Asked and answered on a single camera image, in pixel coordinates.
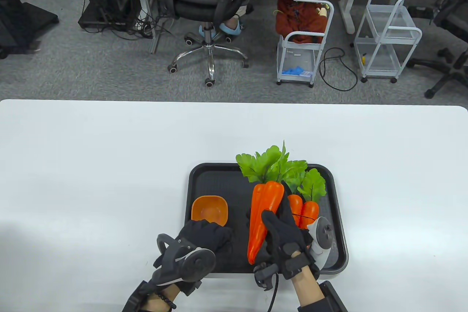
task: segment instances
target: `gray carpet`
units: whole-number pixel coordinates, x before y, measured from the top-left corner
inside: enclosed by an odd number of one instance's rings
[[[157,54],[148,53],[150,41],[125,41],[110,31],[88,34],[77,24],[83,0],[22,0],[58,14],[60,24],[41,37],[40,51],[31,55],[9,56],[0,61],[0,99],[104,99],[150,101],[222,101],[282,103],[350,103],[461,105],[468,107],[468,89],[448,83],[432,100],[423,97],[440,74],[426,68],[405,69],[398,83],[369,79],[352,91],[342,93],[326,86],[319,77],[313,89],[305,85],[276,81],[276,43],[274,30],[275,0],[252,0],[255,11],[246,16],[246,30],[235,45],[250,57],[250,68],[227,56],[216,61],[217,81],[207,89],[204,56],[192,56],[169,75],[172,57],[187,47],[183,33],[197,24],[179,20],[171,32],[162,36]],[[363,6],[352,10],[355,23]],[[455,54],[466,44],[446,31],[416,20],[424,35],[414,57],[435,58],[438,48],[450,46]],[[352,37],[344,30],[339,11],[331,25],[327,48],[338,46],[346,51],[344,61],[357,71]],[[398,50],[399,56],[404,50]],[[348,88],[354,77],[338,62],[327,64],[326,80]]]

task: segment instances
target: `tray rim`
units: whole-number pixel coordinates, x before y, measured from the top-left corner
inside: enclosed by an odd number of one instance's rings
[[[222,166],[222,167],[239,167],[239,165],[237,163],[229,163],[229,162],[204,162],[204,163],[200,163],[199,165],[196,165],[190,172],[189,174],[189,186],[187,188],[187,200],[186,200],[186,205],[185,205],[185,216],[184,216],[184,223],[187,223],[187,221],[190,220],[190,213],[191,212],[191,209],[192,209],[192,204],[189,203],[189,199],[190,199],[190,194],[192,193],[192,189],[193,189],[193,183],[194,183],[194,175],[196,172],[199,172],[201,168],[204,168],[204,167],[213,167],[213,166]],[[343,228],[343,222],[341,220],[341,211],[340,211],[340,207],[339,207],[339,204],[338,204],[338,196],[336,194],[336,187],[335,187],[335,179],[333,178],[333,175],[332,173],[330,172],[330,170],[323,166],[323,165],[319,165],[318,163],[308,163],[307,164],[307,169],[310,169],[310,168],[317,168],[317,167],[320,167],[322,170],[324,170],[324,172],[326,172],[327,176],[329,177],[330,179],[330,184],[332,186],[332,189],[333,191],[329,191],[327,193],[327,196],[331,196],[333,198],[333,201],[335,202],[335,205],[336,205],[336,216],[337,216],[337,219],[338,219],[338,222],[339,222],[339,225],[340,225],[340,239],[342,240],[343,242],[343,253],[344,253],[344,261],[343,261],[343,265],[335,270],[330,270],[330,269],[326,269],[326,270],[321,270],[320,274],[321,275],[337,275],[341,272],[344,271],[344,269],[346,268],[346,266],[348,266],[348,261],[349,261],[349,254],[348,254],[348,245],[346,244],[346,238],[344,236],[344,228]],[[235,272],[234,274],[251,274],[251,273],[239,273],[239,272]]]

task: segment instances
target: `blue slipper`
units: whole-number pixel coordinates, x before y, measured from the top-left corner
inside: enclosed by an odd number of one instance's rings
[[[202,26],[199,26],[199,34],[201,35],[202,38],[204,38],[204,31],[203,31]],[[211,38],[213,39],[215,36],[216,36],[216,29],[213,28],[211,30]]]
[[[242,31],[240,21],[237,21],[237,28],[236,29],[228,28],[224,23],[221,23],[219,25],[219,29],[221,29],[226,34],[234,35],[234,36],[240,35],[241,31]]]

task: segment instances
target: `orange carrot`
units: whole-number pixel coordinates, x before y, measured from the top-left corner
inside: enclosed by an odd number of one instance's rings
[[[289,205],[291,206],[291,212],[293,213],[294,221],[299,227],[299,221],[301,220],[302,213],[302,197],[299,195],[289,195],[288,196]]]
[[[313,201],[307,201],[302,207],[301,221],[299,222],[299,228],[307,229],[308,225],[314,223],[319,217],[319,204]]]
[[[283,185],[275,181],[259,184],[254,188],[252,207],[250,208],[249,247],[247,248],[247,259],[250,264],[255,264],[255,259],[267,235],[266,227],[262,221],[262,212],[269,210],[276,213],[283,195]]]

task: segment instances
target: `white cart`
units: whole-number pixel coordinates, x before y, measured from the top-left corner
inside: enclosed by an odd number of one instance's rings
[[[418,45],[423,32],[415,26],[403,6],[404,1],[396,0],[395,5],[375,5],[372,0],[367,2],[354,39],[363,83],[368,76],[390,78],[392,83],[396,83]],[[372,38],[359,38],[364,21],[369,24]],[[403,63],[398,60],[393,45],[411,45]]]
[[[329,6],[328,21],[324,33],[314,33],[313,31],[293,31],[286,38],[279,36],[278,49],[276,53],[276,84],[281,85],[283,82],[302,82],[309,83],[309,87],[314,86],[314,80],[317,73],[317,68],[321,59],[321,54],[327,40],[328,31],[331,20],[335,12],[335,8],[330,1],[326,0],[294,0],[298,2],[308,3],[323,3]],[[309,35],[313,37],[321,37],[321,44],[297,44],[289,41],[293,35]],[[288,75],[283,72],[296,67],[301,67],[304,71],[309,72],[304,76]]]

